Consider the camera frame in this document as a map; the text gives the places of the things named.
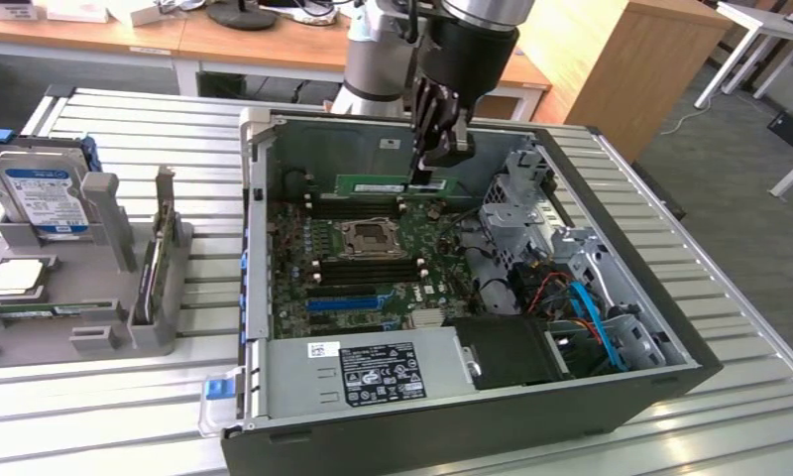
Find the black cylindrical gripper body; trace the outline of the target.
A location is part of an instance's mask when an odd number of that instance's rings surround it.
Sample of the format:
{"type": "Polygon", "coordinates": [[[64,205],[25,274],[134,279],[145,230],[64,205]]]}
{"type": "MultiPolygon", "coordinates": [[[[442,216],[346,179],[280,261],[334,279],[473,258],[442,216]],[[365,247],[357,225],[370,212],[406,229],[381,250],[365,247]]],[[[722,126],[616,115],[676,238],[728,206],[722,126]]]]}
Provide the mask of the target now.
{"type": "Polygon", "coordinates": [[[418,52],[413,92],[446,88],[460,99],[478,99],[498,84],[516,46],[517,29],[493,31],[460,20],[430,17],[418,52]]]}

